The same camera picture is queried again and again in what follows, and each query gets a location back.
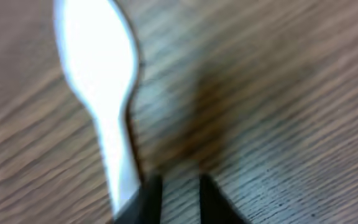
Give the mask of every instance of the wooden table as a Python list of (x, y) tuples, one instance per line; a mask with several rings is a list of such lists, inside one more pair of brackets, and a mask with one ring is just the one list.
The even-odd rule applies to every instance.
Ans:
[[(104, 223), (90, 116), (52, 1), (0, 0), (0, 223)], [(162, 223), (199, 223), (198, 169), (258, 223), (358, 223), (358, 1), (121, 0), (145, 64), (133, 109)]]

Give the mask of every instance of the white plastic spoon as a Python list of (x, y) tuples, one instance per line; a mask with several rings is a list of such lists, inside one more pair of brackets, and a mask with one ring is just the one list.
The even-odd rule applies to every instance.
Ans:
[(125, 122), (139, 69), (134, 37), (109, 0), (56, 0), (55, 32), (66, 80), (94, 118), (116, 217), (140, 185)]

